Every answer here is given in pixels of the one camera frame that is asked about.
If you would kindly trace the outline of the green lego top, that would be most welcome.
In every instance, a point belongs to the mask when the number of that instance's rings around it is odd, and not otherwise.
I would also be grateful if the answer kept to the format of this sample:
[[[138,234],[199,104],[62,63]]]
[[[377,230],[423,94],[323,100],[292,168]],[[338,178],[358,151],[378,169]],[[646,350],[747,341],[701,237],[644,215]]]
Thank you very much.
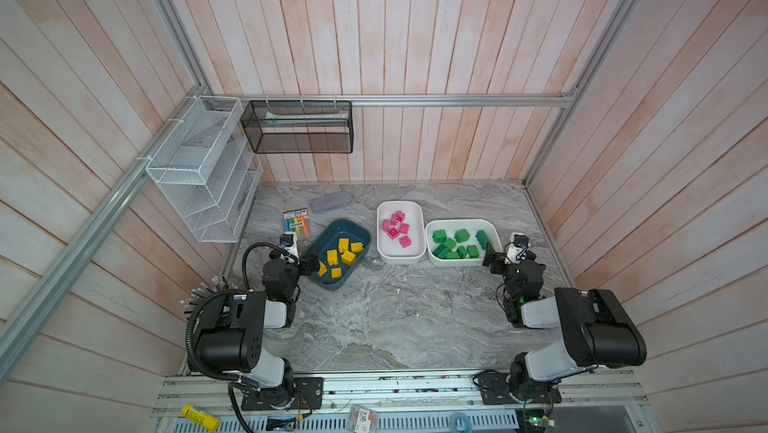
[[[454,240],[457,243],[464,243],[470,239],[470,233],[467,229],[462,228],[454,233]]]

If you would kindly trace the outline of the dark green lego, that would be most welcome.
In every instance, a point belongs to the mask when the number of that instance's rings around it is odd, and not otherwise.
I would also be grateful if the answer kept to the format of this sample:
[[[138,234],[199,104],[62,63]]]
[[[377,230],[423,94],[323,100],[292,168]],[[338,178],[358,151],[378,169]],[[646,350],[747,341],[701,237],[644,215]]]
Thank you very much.
[[[475,234],[475,238],[479,244],[479,246],[486,250],[489,244],[489,238],[484,230],[478,230]]]

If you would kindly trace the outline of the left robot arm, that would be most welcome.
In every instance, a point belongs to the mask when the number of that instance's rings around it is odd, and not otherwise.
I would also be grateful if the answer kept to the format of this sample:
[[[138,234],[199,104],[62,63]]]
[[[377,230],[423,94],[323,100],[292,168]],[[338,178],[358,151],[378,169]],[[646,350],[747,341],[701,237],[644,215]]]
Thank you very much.
[[[238,416],[295,409],[307,417],[321,407],[324,380],[297,377],[288,359],[264,346],[267,330],[292,325],[299,280],[319,269],[315,256],[299,257],[296,235],[284,233],[277,245],[257,242],[246,248],[243,288],[231,288],[220,277],[212,289],[193,292],[185,330],[188,366],[226,382]]]

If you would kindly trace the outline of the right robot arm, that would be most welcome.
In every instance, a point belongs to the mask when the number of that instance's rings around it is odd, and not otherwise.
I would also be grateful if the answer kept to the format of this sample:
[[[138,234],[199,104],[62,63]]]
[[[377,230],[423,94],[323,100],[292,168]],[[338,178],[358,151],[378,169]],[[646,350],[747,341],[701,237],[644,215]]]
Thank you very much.
[[[517,354],[507,373],[476,373],[472,383],[485,405],[558,403],[566,378],[646,361],[645,340],[612,291],[557,287],[551,297],[540,296],[546,266],[536,261],[527,236],[516,235],[503,251],[489,244],[482,264],[503,278],[501,306],[513,326],[560,332],[554,343]]]

